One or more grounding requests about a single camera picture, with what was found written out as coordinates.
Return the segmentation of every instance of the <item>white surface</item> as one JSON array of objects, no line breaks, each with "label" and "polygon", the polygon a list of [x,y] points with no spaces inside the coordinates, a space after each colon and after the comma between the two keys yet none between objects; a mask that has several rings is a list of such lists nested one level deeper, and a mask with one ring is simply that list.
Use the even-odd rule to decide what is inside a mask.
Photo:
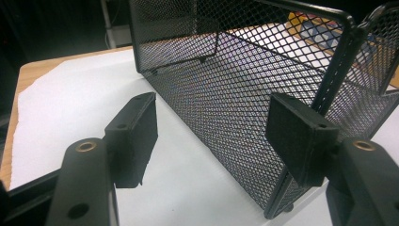
[{"label": "white surface", "polygon": [[[128,100],[148,91],[152,88],[136,73],[132,51],[66,61],[38,79],[19,96],[11,187],[57,170],[70,144],[103,137],[106,125]],[[292,213],[267,221],[160,96],[156,105],[159,138],[144,186],[117,192],[121,225],[330,224],[324,194],[300,211],[323,188],[297,202]],[[393,115],[398,121],[398,110]],[[399,147],[396,124],[385,125],[388,132],[375,136],[394,153]]]}]

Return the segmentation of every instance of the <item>metal mesh basket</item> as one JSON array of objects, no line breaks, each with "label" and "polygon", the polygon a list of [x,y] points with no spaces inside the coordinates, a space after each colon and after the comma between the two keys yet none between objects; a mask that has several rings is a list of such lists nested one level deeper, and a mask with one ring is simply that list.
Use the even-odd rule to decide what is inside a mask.
[{"label": "metal mesh basket", "polygon": [[344,12],[293,1],[128,3],[137,70],[267,218],[308,190],[264,136],[272,92],[326,115],[342,137],[370,137],[398,104],[381,91],[397,66],[395,5],[356,26]]}]

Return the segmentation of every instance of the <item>table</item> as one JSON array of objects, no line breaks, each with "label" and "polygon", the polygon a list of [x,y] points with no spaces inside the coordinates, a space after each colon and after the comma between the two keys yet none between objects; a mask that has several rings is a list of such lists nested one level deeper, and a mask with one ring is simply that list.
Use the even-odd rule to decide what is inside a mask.
[{"label": "table", "polygon": [[12,111],[11,111],[11,116],[10,116],[9,126],[8,126],[8,134],[7,134],[7,139],[6,139],[6,144],[5,144],[5,149],[4,149],[3,159],[2,159],[1,169],[0,169],[0,180],[3,181],[6,189],[9,189],[11,173],[12,173],[12,168],[11,168],[12,142],[13,142],[13,135],[15,133],[15,129],[16,129],[17,123],[18,123],[18,95],[19,95],[19,93],[21,93],[26,88],[28,88],[30,85],[32,85],[36,79],[47,74],[53,68],[55,68],[60,63],[66,61],[66,60],[77,59],[77,58],[82,58],[82,57],[91,57],[91,56],[113,53],[113,52],[128,50],[128,49],[132,49],[132,46],[118,48],[118,49],[112,49],[112,50],[105,50],[105,51],[100,51],[100,52],[94,52],[94,53],[87,53],[87,54],[76,55],[76,56],[65,56],[65,57],[60,57],[60,58],[31,62],[31,63],[23,65],[23,67],[20,69],[17,88],[15,90],[15,97],[14,97],[14,102],[12,104]]},{"label": "table", "polygon": [[[67,60],[50,70],[51,67],[47,69],[48,73],[44,76],[39,74],[33,84],[35,79],[32,79],[32,85],[18,95],[18,125],[13,136],[12,180],[8,185],[9,188],[23,185],[31,179],[57,170],[65,145],[85,137],[102,137],[107,122],[130,98],[143,92],[153,91],[147,80],[136,72],[131,49]],[[93,126],[87,124],[82,126],[82,123],[79,123],[79,128],[86,129],[77,131],[61,126],[64,129],[54,133],[59,132],[60,139],[53,137],[53,134],[48,134],[41,123],[56,121],[59,111],[53,111],[53,107],[61,106],[62,110],[69,111],[71,109],[69,106],[64,108],[65,100],[71,97],[69,93],[74,93],[74,91],[80,93],[88,84],[87,79],[99,78],[99,76],[102,79],[89,81],[93,87],[102,87],[90,92],[90,94],[95,93],[95,97],[89,95],[90,98],[82,99],[82,95],[87,95],[86,92],[72,95],[77,99],[71,103],[79,105],[76,109],[81,112],[87,112],[86,107],[89,102],[91,102],[89,105],[96,105],[97,109],[101,110],[96,111],[94,115],[97,114],[100,117],[89,114],[89,118],[80,120],[86,124],[93,118],[99,118],[100,122],[95,121]],[[49,81],[48,79],[55,79],[59,83],[46,87],[45,81]],[[60,89],[61,87],[75,89],[75,85],[68,85],[75,84],[76,81],[79,84],[77,90]],[[37,87],[40,87],[40,93],[44,93],[42,96],[36,95]],[[37,108],[39,110],[36,111],[39,112],[37,117],[40,119],[33,117],[31,112],[26,114],[27,111],[22,109],[25,105]],[[76,109],[72,109],[71,115],[64,117],[62,122],[67,121],[68,125],[74,127],[73,121],[77,119],[73,115]],[[55,119],[49,120],[47,117],[55,117]],[[160,96],[157,96],[157,121],[160,136],[152,154],[151,164],[146,169],[144,186],[117,190],[121,225],[243,225],[242,222],[248,222],[249,225],[269,225],[270,221],[263,217],[263,209],[236,183],[212,153],[206,152],[208,151],[206,146],[189,131],[187,126],[184,126],[181,119],[170,110]],[[37,124],[24,127],[26,122]],[[40,132],[21,133],[25,131],[24,128],[40,128]],[[48,138],[56,142],[47,142]],[[295,211],[274,222],[281,222],[279,225],[282,225],[294,214]]]}]

